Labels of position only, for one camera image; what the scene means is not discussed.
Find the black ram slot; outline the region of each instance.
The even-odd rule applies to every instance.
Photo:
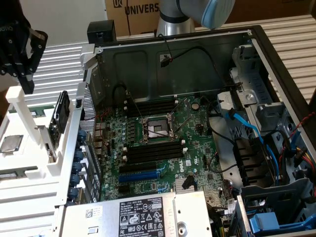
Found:
[[[140,102],[137,103],[137,107],[143,116],[166,114],[175,108],[176,104],[174,102],[173,98],[164,101]],[[133,103],[129,103],[127,108],[127,115],[129,117],[139,116],[139,112]]]
[[[129,163],[142,163],[183,157],[182,146],[179,141],[130,147],[127,150]]]
[[[119,168],[119,173],[129,173],[129,172],[138,172],[138,171],[150,171],[156,170],[157,165],[155,162],[145,163],[145,164],[138,164],[138,165],[126,165],[121,166]]]
[[[176,159],[176,158],[182,158],[183,157],[183,153],[171,153],[168,154],[166,156],[152,156],[152,155],[148,155],[145,158],[133,158],[133,159],[129,159],[128,162],[130,164],[135,164],[135,163],[143,163],[143,162],[149,162],[149,161],[160,161],[160,160],[165,160],[165,159]]]

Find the wire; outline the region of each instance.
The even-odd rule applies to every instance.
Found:
[[[264,140],[263,140],[263,138],[261,137],[261,135],[260,135],[260,133],[259,133],[259,130],[257,129],[256,126],[251,125],[250,123],[248,123],[246,120],[244,120],[244,119],[243,119],[239,114],[237,114],[237,113],[234,114],[234,118],[236,118],[237,120],[239,120],[239,121],[240,121],[243,125],[245,125],[246,127],[252,128],[252,129],[257,133],[260,142],[261,142],[262,144],[264,144]],[[269,147],[269,145],[267,145],[266,147],[267,147],[268,152],[269,152],[270,155],[272,156],[273,161],[274,161],[275,164],[276,164],[276,185],[278,185],[278,176],[279,176],[278,162],[277,162],[277,159],[276,159],[275,154],[273,153],[273,151],[271,150],[271,148]]]
[[[229,141],[229,142],[232,143],[232,145],[234,146],[234,145],[235,145],[235,142],[234,142],[232,139],[230,139],[230,138],[228,138],[228,137],[225,137],[225,136],[222,135],[222,134],[219,134],[218,132],[216,132],[216,131],[211,127],[211,123],[209,122],[209,115],[208,115],[208,111],[209,111],[209,107],[210,107],[210,104],[211,104],[211,103],[212,103],[212,102],[210,102],[210,103],[208,104],[207,109],[206,109],[206,118],[207,118],[206,123],[207,123],[207,127],[210,129],[211,132],[214,132],[216,135],[218,135],[218,136],[220,136],[221,138],[224,138],[225,140]]]
[[[300,123],[296,126],[296,128],[293,130],[293,132],[290,135],[290,138],[295,134],[296,130],[303,124],[305,123],[307,120],[309,120],[311,117],[315,116],[316,113],[312,112],[309,115],[307,115],[305,118],[302,119],[302,121],[300,121]]]
[[[199,45],[198,45],[198,46],[194,46],[194,47],[188,48],[187,50],[185,50],[185,51],[183,51],[183,52],[181,52],[181,53],[175,55],[174,57],[172,57],[172,58],[171,58],[171,61],[173,61],[173,60],[175,60],[175,59],[181,57],[182,55],[184,55],[184,54],[186,54],[186,53],[188,53],[188,52],[190,52],[191,50],[194,50],[194,49],[202,50],[202,51],[209,57],[209,59],[210,59],[211,62],[212,62],[212,65],[213,65],[213,67],[214,67],[214,70],[215,70],[217,76],[218,76],[219,78],[222,78],[222,77],[220,76],[218,70],[217,70],[215,61],[213,60],[212,56],[211,56],[210,53],[209,53],[204,47],[202,47],[202,46],[199,46]]]
[[[227,169],[224,169],[224,170],[222,170],[222,171],[213,170],[212,167],[211,167],[211,164],[212,164],[212,161],[214,160],[214,158],[216,157],[217,154],[218,154],[218,152],[216,152],[216,153],[214,154],[214,156],[211,158],[211,161],[210,161],[210,163],[209,163],[209,170],[212,171],[213,173],[221,174],[221,173],[224,173],[224,172],[226,172],[226,171],[228,171],[228,170],[234,168],[235,166],[237,166],[237,164],[234,164],[234,165],[232,165],[232,166],[230,166],[230,167],[228,167]]]
[[[170,56],[171,56],[171,58],[172,58],[172,53],[171,53],[171,50],[170,50],[169,44],[168,44],[168,42],[167,42],[167,40],[166,40],[165,36],[164,36],[163,34],[159,34],[159,35],[158,35],[158,37],[162,37],[162,38],[163,38],[163,40],[165,41],[165,43],[166,43],[166,45],[167,45],[167,47],[168,47],[168,50],[169,50]]]

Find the black pcie slot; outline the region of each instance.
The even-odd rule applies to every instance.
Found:
[[[138,172],[138,171],[150,171],[156,170],[157,165],[155,162],[145,163],[145,164],[137,164],[137,165],[126,165],[121,166],[119,168],[119,173],[129,173],[129,172]]]
[[[143,162],[149,162],[149,161],[160,161],[160,160],[165,160],[165,159],[175,159],[175,158],[181,158],[183,157],[183,153],[182,152],[174,152],[171,153],[169,152],[169,154],[167,155],[152,155],[152,154],[148,154],[146,157],[142,157],[142,158],[138,158],[138,157],[132,157],[129,158],[128,162],[130,164],[133,163],[143,163]]]

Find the black component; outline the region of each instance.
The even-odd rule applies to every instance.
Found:
[[[194,98],[195,99],[198,99],[198,98],[200,98],[201,97],[201,93],[200,92],[195,92],[194,93]]]
[[[273,184],[271,160],[266,160],[258,139],[249,141],[236,139],[234,155],[244,186],[256,185],[262,188]]]
[[[71,200],[74,200],[76,197],[78,197],[78,189],[76,188],[69,188],[68,189],[68,198]]]
[[[193,111],[199,111],[199,104],[198,103],[193,103],[191,105],[191,108],[192,108]]]
[[[186,190],[192,185],[194,186],[194,190],[196,191],[198,189],[197,183],[195,182],[194,177],[192,175],[189,175],[187,179],[183,182],[182,188]]]
[[[213,180],[213,175],[212,175],[212,174],[208,174],[208,175],[207,175],[207,179],[208,179],[208,180]]]
[[[108,151],[108,156],[110,157],[111,156],[111,146],[109,143],[107,144],[107,151]]]
[[[32,54],[27,54],[30,39]],[[31,28],[19,0],[1,1],[0,7],[0,75],[18,78],[25,94],[32,94],[36,72],[46,48],[48,35]]]
[[[218,196],[220,197],[223,194],[223,188],[218,189]]]
[[[122,193],[129,193],[129,192],[130,192],[130,187],[129,187],[129,185],[118,186],[118,192],[119,192],[120,194],[122,194]]]
[[[84,121],[84,118],[85,118],[85,111],[84,111],[84,108],[82,108],[81,115],[80,115],[80,121]]]
[[[59,98],[57,100],[57,104],[54,110],[53,119],[57,125],[57,128],[60,133],[65,132],[65,128],[67,125],[68,117],[69,117],[69,96],[67,91],[63,91],[60,93]]]
[[[175,107],[175,99],[169,98],[165,100],[148,101],[136,103],[142,116],[160,115],[170,113]],[[129,118],[139,117],[139,112],[130,98],[127,103],[127,116]]]
[[[82,105],[82,100],[76,100],[76,108],[80,108]]]
[[[60,93],[53,116],[51,118],[48,132],[53,146],[58,147],[61,134],[65,132],[69,117],[69,96],[67,91]]]
[[[82,165],[79,162],[74,162],[73,167],[71,169],[72,174],[79,174],[79,172],[82,170]]]
[[[112,139],[111,146],[112,146],[112,149],[115,149],[115,139]]]
[[[95,46],[116,42],[114,20],[91,22],[88,26],[87,36],[89,43],[93,43]]]
[[[300,163],[303,161],[302,157],[307,152],[307,148],[303,147],[300,151],[294,156],[294,167],[297,168]]]
[[[183,157],[182,145],[179,141],[165,142],[146,146],[128,148],[128,163],[142,163]]]
[[[223,221],[223,227],[224,228],[229,228],[230,225],[231,225],[231,221],[230,220],[224,220]]]
[[[157,170],[157,165],[155,162],[135,164],[135,165],[126,165],[119,168],[119,173],[129,173],[129,172],[138,172],[138,171],[151,171]]]
[[[69,181],[69,186],[70,187],[75,187],[80,183],[80,177],[77,174],[72,174],[70,176],[70,181]]]
[[[199,133],[200,136],[203,134],[203,130],[204,130],[204,125],[201,123],[197,123],[196,124],[196,131]]]
[[[208,170],[206,155],[203,155],[203,166],[204,166],[204,170]]]

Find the regulatory label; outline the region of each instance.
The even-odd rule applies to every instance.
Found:
[[[119,237],[164,237],[162,198],[119,204]]]

